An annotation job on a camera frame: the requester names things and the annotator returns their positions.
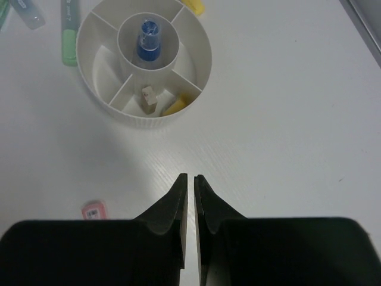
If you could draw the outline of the green highlighter pen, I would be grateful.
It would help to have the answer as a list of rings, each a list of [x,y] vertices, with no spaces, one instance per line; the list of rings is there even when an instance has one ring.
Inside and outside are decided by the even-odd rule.
[[[76,42],[80,26],[80,7],[77,0],[61,1],[61,59],[65,66],[76,67]]]

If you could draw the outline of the translucent green stapler case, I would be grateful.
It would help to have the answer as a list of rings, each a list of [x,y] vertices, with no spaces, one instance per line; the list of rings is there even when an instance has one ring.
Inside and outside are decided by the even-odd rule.
[[[8,17],[9,10],[10,10],[10,1],[0,0],[0,30],[5,24],[5,21]]]

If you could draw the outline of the yellow highlighter pen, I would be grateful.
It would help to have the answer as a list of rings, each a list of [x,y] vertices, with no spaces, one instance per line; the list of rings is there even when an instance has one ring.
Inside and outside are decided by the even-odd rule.
[[[205,11],[205,6],[202,0],[181,0],[195,15],[202,15]]]

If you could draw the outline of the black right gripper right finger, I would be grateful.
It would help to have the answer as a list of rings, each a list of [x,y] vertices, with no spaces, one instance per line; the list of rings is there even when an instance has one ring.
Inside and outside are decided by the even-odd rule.
[[[248,218],[194,179],[201,285],[379,285],[380,257],[345,217]]]

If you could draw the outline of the light blue eraser case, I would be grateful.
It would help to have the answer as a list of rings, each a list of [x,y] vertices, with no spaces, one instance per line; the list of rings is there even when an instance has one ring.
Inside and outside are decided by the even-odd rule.
[[[10,0],[10,5],[29,29],[35,30],[45,25],[45,19],[33,1]]]

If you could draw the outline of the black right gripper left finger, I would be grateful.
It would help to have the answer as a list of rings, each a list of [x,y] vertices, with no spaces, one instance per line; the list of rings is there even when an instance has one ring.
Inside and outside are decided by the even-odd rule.
[[[179,285],[188,176],[131,220],[24,220],[1,237],[2,285]]]

